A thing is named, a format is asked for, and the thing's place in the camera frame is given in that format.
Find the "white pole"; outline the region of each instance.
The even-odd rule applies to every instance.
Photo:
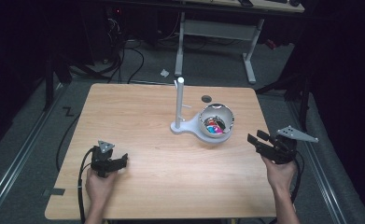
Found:
[[[179,77],[176,83],[176,113],[175,113],[175,127],[177,129],[180,128],[180,123],[182,120],[181,116],[181,109],[182,109],[182,99],[183,99],[183,85],[184,85],[184,78]]]

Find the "human hand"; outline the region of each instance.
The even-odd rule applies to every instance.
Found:
[[[294,161],[285,164],[275,164],[267,158],[261,157],[267,168],[267,179],[273,190],[289,191],[290,183],[296,172]]]
[[[112,193],[118,172],[109,173],[107,178],[98,176],[92,168],[87,170],[86,191],[91,205],[104,207]]]

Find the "desk leg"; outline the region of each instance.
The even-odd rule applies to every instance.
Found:
[[[181,12],[181,22],[179,27],[179,46],[178,53],[176,54],[175,62],[175,76],[182,76],[182,65],[183,65],[183,36],[185,34],[185,12]]]
[[[258,38],[259,38],[261,27],[263,26],[263,23],[264,23],[264,19],[260,19],[258,22],[258,25],[255,29],[254,36],[251,40],[251,46],[249,48],[249,52],[243,53],[244,65],[246,66],[246,75],[248,76],[248,82],[251,84],[256,83],[254,70],[252,69],[251,57],[254,52],[255,46],[258,42]]]

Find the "stand base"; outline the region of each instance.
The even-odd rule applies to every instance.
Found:
[[[172,122],[171,127],[170,127],[171,132],[173,132],[175,134],[193,133],[194,135],[196,135],[197,138],[199,138],[203,142],[209,143],[209,144],[219,144],[219,143],[225,142],[231,136],[232,131],[229,131],[228,133],[225,133],[224,135],[222,135],[219,138],[213,138],[213,137],[205,135],[202,132],[202,130],[200,130],[200,127],[199,127],[198,121],[197,121],[198,118],[199,118],[199,114],[194,116],[194,118],[189,120],[189,121],[181,122],[180,127],[178,129],[175,127],[175,121]]]

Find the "gray carpet floor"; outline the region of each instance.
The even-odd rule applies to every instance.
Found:
[[[252,57],[257,83],[251,85],[241,53],[247,47],[246,42],[232,43],[230,40],[213,42],[231,43],[223,46],[216,43],[187,42],[183,77],[186,85],[228,86],[258,89],[277,80],[293,46],[284,46],[271,50],[257,45]],[[174,83],[175,42],[162,42],[158,47],[145,43],[129,42],[127,47],[139,50],[144,56],[142,68],[132,78],[132,83]],[[140,54],[131,49],[125,50],[124,62],[120,68],[121,83],[125,83],[141,64]],[[107,64],[96,64],[93,69],[104,69]],[[170,72],[162,77],[160,72]],[[111,83],[118,83],[117,73]],[[87,76],[74,75],[69,85],[59,85],[56,90],[56,103],[47,116],[41,131],[31,143],[31,150],[21,169],[16,173],[8,193],[0,199],[0,223],[78,223],[78,220],[47,220],[44,216],[49,195],[57,178],[56,155],[61,147],[59,162],[63,157],[73,135],[75,125],[66,133],[81,111],[90,86],[104,82]],[[260,106],[271,134],[276,130],[292,125],[299,128],[295,102],[285,102],[282,91],[269,91],[258,95]],[[0,142],[0,182],[14,162],[21,149],[27,143],[30,132],[36,122],[44,116],[45,85],[42,83],[23,109],[13,120],[12,127]],[[365,223],[365,207],[359,200],[350,179],[335,154],[326,129],[322,124],[313,96],[310,97],[310,109],[307,115],[308,133],[320,139],[317,144],[300,142],[299,151],[305,160],[302,184],[295,202],[302,223]],[[269,223],[271,217],[243,218],[241,223]]]

